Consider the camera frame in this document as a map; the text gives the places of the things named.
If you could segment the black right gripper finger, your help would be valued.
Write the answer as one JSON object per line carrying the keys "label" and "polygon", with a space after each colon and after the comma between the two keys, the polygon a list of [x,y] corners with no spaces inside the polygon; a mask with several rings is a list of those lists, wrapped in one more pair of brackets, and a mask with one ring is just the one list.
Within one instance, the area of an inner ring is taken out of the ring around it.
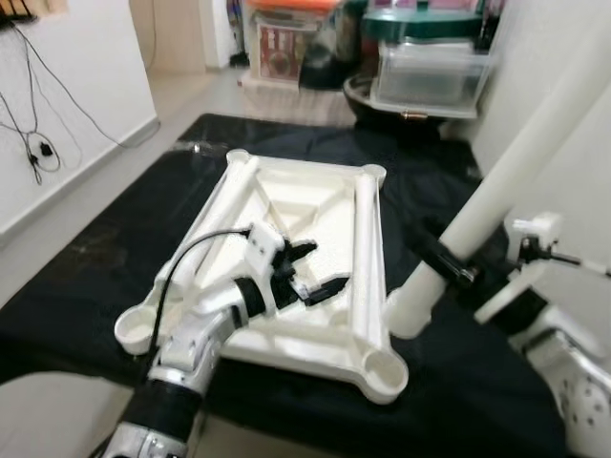
{"label": "black right gripper finger", "polygon": [[423,228],[411,228],[411,251],[447,282],[471,287],[477,278],[467,262],[459,259],[436,236]]}

